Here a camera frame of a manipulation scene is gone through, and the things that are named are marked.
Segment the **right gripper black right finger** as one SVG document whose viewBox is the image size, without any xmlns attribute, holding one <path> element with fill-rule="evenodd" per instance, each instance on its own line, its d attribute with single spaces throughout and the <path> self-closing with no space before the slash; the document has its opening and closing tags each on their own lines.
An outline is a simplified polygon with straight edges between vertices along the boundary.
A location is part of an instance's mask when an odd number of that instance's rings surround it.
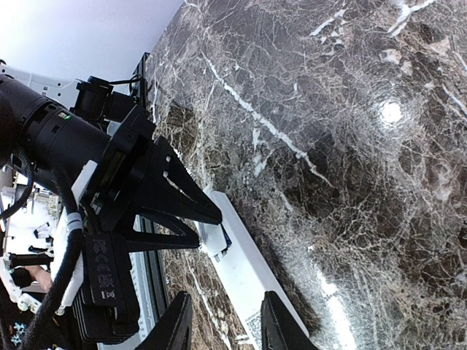
<svg viewBox="0 0 467 350">
<path fill-rule="evenodd" d="M 318 350 L 275 291 L 264 293 L 260 321 L 262 349 Z"/>
</svg>

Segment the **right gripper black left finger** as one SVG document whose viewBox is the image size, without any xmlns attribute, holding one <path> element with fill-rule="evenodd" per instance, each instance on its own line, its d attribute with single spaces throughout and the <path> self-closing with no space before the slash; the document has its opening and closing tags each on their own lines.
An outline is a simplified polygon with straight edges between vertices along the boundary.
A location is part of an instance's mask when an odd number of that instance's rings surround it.
<svg viewBox="0 0 467 350">
<path fill-rule="evenodd" d="M 178 292 L 149 335 L 136 350 L 190 350 L 193 308 L 188 292 Z"/>
</svg>

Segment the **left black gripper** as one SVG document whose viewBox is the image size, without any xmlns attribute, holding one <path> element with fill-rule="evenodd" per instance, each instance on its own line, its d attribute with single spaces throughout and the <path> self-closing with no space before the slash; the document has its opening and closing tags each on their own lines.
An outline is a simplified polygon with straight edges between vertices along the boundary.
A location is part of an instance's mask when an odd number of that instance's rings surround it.
<svg viewBox="0 0 467 350">
<path fill-rule="evenodd" d="M 80 201 L 88 232 L 123 232 L 130 252 L 197 249 L 198 234 L 176 217 L 218 225 L 221 210 L 195 183 L 167 139 L 131 108 L 110 138 Z M 135 216 L 172 234 L 134 230 Z"/>
</svg>

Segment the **white air conditioner remote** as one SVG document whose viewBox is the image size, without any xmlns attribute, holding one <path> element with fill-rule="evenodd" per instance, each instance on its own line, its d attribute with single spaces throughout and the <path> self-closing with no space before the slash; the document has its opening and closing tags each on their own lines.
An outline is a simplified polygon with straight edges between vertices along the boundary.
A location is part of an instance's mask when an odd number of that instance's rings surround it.
<svg viewBox="0 0 467 350">
<path fill-rule="evenodd" d="M 228 196 L 209 187 L 204 189 L 204 193 L 221 210 L 223 221 L 219 225 L 195 223 L 201 237 L 201 250 L 212 261 L 253 347 L 255 349 L 261 347 L 260 306 L 266 291 L 275 291 L 279 295 L 299 327 L 305 335 L 309 335 L 301 317 L 260 253 Z M 226 254 L 221 252 L 225 248 L 225 239 L 220 225 L 225 227 L 232 241 Z"/>
</svg>

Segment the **blue battery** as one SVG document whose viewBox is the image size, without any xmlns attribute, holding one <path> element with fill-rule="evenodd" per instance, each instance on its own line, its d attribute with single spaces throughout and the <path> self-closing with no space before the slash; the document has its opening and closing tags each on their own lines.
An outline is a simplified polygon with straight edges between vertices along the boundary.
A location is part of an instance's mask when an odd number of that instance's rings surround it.
<svg viewBox="0 0 467 350">
<path fill-rule="evenodd" d="M 220 227 L 223 233 L 223 238 L 225 239 L 225 248 L 221 252 L 222 254 L 226 254 L 228 249 L 231 247 L 232 241 L 229 235 L 227 234 L 225 227 L 223 225 L 220 225 Z"/>
</svg>

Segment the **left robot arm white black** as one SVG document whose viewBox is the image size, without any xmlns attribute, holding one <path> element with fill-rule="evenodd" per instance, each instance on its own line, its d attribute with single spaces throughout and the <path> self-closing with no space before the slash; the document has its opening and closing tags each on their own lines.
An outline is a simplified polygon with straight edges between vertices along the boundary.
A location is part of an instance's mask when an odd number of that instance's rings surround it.
<svg viewBox="0 0 467 350">
<path fill-rule="evenodd" d="M 7 134 L 34 163 L 38 184 L 56 191 L 53 170 L 73 183 L 93 161 L 85 202 L 99 227 L 123 236 L 132 252 L 190 249 L 190 219 L 218 225 L 219 208 L 191 178 L 169 142 L 154 136 L 147 111 L 109 82 L 51 79 L 1 67 Z"/>
</svg>

